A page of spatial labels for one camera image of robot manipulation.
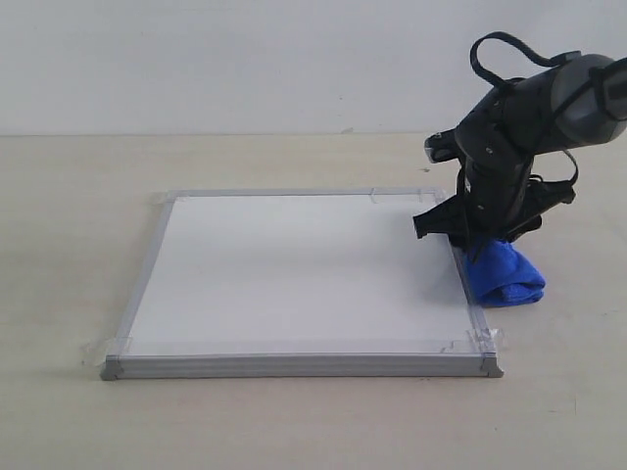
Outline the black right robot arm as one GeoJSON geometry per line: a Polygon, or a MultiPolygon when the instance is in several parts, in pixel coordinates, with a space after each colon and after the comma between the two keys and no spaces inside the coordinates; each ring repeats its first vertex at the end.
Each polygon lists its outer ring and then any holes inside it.
{"type": "Polygon", "coordinates": [[[532,171],[553,152],[603,145],[626,129],[626,62],[588,54],[494,87],[454,128],[425,140],[432,163],[457,160],[455,194],[413,219],[417,237],[457,245],[512,242],[540,228],[543,213],[575,198],[574,178],[532,171]]]}

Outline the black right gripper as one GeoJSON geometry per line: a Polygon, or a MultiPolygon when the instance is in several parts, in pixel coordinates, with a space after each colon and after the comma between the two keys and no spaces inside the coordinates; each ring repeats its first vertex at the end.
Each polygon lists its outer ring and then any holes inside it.
{"type": "Polygon", "coordinates": [[[529,176],[527,163],[461,159],[456,194],[412,218],[416,237],[444,234],[456,240],[494,238],[512,243],[539,229],[543,213],[573,202],[574,184],[529,176]]]}

